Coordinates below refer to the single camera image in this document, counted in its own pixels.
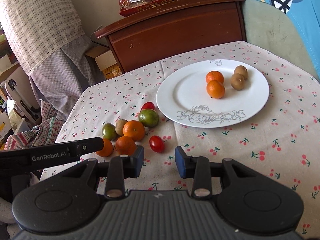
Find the orange tangerine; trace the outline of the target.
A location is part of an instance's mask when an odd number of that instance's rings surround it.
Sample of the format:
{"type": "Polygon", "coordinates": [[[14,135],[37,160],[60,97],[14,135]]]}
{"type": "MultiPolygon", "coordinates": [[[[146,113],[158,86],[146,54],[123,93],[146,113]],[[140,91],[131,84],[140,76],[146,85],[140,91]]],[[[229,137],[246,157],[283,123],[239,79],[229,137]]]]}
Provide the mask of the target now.
{"type": "Polygon", "coordinates": [[[219,83],[223,84],[224,80],[223,74],[216,70],[208,72],[206,75],[206,83],[209,83],[210,81],[218,81],[219,83]]]}
{"type": "Polygon", "coordinates": [[[220,99],[225,95],[224,86],[216,80],[207,83],[206,91],[211,98],[220,99]]]}
{"type": "Polygon", "coordinates": [[[145,127],[141,122],[131,120],[124,125],[123,134],[131,137],[134,141],[141,141],[145,137],[145,127]]]}
{"type": "Polygon", "coordinates": [[[108,139],[103,139],[104,141],[104,146],[102,150],[99,150],[96,152],[97,155],[100,157],[108,157],[113,153],[113,144],[110,140],[108,139]]]}
{"type": "Polygon", "coordinates": [[[119,155],[133,155],[136,144],[131,137],[122,136],[116,140],[116,150],[119,155]]]}

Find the red cherry tomato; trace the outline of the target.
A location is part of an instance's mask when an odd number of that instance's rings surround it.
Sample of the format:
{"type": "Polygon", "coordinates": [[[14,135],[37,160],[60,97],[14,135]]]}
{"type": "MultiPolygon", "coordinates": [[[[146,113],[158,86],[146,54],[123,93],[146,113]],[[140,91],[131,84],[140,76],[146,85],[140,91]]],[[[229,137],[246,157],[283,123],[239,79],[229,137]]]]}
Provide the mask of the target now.
{"type": "Polygon", "coordinates": [[[141,107],[141,111],[145,110],[145,109],[152,109],[155,110],[155,105],[153,102],[146,102],[142,107],[141,107]]]}
{"type": "Polygon", "coordinates": [[[149,139],[150,148],[156,153],[162,153],[165,150],[165,144],[161,137],[153,135],[149,139]]]}

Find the green citrus fruit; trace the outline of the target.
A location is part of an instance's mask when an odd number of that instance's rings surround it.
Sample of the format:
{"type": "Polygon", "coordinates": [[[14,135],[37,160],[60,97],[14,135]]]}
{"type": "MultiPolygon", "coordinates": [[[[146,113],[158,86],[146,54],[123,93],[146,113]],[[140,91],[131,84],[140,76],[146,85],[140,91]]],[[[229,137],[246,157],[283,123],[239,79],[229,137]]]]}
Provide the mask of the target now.
{"type": "Polygon", "coordinates": [[[114,141],[117,138],[116,127],[111,123],[104,124],[102,128],[102,135],[104,139],[114,141]]]}
{"type": "Polygon", "coordinates": [[[153,109],[144,109],[139,113],[139,122],[147,128],[153,128],[159,123],[159,114],[153,109]]]}

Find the brown kiwi fruit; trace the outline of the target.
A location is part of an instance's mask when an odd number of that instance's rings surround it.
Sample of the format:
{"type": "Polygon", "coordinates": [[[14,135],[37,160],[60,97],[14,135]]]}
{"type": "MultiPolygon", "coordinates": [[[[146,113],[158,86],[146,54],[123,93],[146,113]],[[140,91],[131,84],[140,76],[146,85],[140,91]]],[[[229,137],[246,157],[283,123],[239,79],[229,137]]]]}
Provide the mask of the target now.
{"type": "Polygon", "coordinates": [[[117,135],[119,135],[120,137],[124,135],[123,128],[126,123],[127,123],[127,120],[125,120],[125,119],[119,119],[116,121],[115,131],[116,131],[117,135]]]}
{"type": "Polygon", "coordinates": [[[247,80],[248,78],[248,71],[245,66],[239,65],[235,68],[234,74],[240,74],[244,77],[244,80],[247,80]]]}
{"type": "Polygon", "coordinates": [[[233,74],[230,79],[231,86],[235,90],[242,90],[245,86],[245,79],[241,74],[233,74]]]}

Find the striped patterned blanket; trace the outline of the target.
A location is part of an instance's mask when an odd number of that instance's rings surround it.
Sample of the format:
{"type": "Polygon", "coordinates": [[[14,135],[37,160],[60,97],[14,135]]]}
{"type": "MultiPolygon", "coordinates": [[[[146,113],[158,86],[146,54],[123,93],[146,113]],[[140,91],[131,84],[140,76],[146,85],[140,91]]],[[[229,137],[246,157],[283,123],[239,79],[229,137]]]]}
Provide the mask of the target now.
{"type": "Polygon", "coordinates": [[[3,150],[53,144],[65,123],[57,118],[57,110],[52,104],[41,100],[42,122],[31,130],[10,135],[3,150]]]}

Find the white floral plate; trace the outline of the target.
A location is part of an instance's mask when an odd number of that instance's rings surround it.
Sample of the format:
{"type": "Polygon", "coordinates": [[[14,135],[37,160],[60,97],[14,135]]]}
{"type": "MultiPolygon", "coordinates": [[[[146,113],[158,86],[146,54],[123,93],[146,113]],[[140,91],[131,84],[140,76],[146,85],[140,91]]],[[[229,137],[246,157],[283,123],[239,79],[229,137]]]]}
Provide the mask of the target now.
{"type": "Polygon", "coordinates": [[[245,64],[248,79],[235,90],[230,79],[241,62],[227,59],[193,63],[170,74],[159,86],[156,105],[170,120],[189,127],[220,128],[238,124],[256,115],[268,100],[269,85],[259,70],[245,64]],[[206,91],[205,77],[211,70],[225,78],[226,93],[214,99],[206,91]]]}

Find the cherry print tablecloth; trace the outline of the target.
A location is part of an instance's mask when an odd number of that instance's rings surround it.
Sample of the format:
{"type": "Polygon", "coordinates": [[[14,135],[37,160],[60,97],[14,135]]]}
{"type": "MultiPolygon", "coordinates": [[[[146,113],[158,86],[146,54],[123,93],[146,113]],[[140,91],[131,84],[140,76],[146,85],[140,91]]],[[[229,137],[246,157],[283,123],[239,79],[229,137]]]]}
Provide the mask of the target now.
{"type": "Polygon", "coordinates": [[[232,42],[163,59],[85,90],[57,136],[57,142],[101,135],[104,124],[135,120],[146,102],[155,102],[160,84],[191,63],[231,59],[257,68],[270,88],[266,106],[237,125],[204,129],[177,124],[162,116],[142,141],[144,164],[127,190],[188,190],[174,160],[177,146],[212,162],[233,158],[298,193],[304,213],[297,231],[319,237],[319,83],[295,65],[247,42],[232,42]],[[154,152],[149,139],[162,138],[165,150],[154,152]]]}

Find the cardboard box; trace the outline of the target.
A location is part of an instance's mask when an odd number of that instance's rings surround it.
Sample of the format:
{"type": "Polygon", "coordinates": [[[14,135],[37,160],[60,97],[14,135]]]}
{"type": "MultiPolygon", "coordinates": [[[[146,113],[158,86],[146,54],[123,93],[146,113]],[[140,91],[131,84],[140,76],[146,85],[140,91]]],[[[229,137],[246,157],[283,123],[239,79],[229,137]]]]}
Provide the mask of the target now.
{"type": "Polygon", "coordinates": [[[85,56],[90,63],[99,68],[107,80],[123,74],[112,51],[106,46],[93,46],[85,52],[85,56]]]}

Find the brown wooden cabinet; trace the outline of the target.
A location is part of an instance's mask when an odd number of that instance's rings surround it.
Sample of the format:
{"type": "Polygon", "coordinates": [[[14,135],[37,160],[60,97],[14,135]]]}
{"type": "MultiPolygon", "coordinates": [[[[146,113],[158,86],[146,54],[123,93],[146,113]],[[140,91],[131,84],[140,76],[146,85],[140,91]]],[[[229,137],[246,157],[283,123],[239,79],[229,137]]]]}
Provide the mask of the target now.
{"type": "Polygon", "coordinates": [[[124,73],[181,53],[246,40],[245,0],[179,0],[127,16],[95,32],[124,73]]]}

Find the checkered cloth cover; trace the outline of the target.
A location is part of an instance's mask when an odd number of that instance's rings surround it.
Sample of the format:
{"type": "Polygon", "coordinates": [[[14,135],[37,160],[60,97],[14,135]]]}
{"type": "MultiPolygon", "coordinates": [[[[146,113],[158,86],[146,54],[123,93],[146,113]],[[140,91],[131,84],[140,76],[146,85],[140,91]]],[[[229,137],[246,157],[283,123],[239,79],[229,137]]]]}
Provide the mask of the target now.
{"type": "Polygon", "coordinates": [[[93,43],[71,0],[1,0],[1,24],[35,97],[50,103],[59,120],[104,81],[85,56],[93,43]]]}

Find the green sofa cover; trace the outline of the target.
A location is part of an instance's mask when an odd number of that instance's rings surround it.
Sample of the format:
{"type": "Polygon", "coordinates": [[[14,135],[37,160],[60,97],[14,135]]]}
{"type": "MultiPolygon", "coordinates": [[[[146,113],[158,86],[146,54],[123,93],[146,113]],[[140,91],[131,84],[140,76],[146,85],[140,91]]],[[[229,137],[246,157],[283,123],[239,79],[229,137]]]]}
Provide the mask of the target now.
{"type": "Polygon", "coordinates": [[[319,80],[299,33],[275,7],[256,0],[242,4],[247,42],[289,61],[319,80]]]}

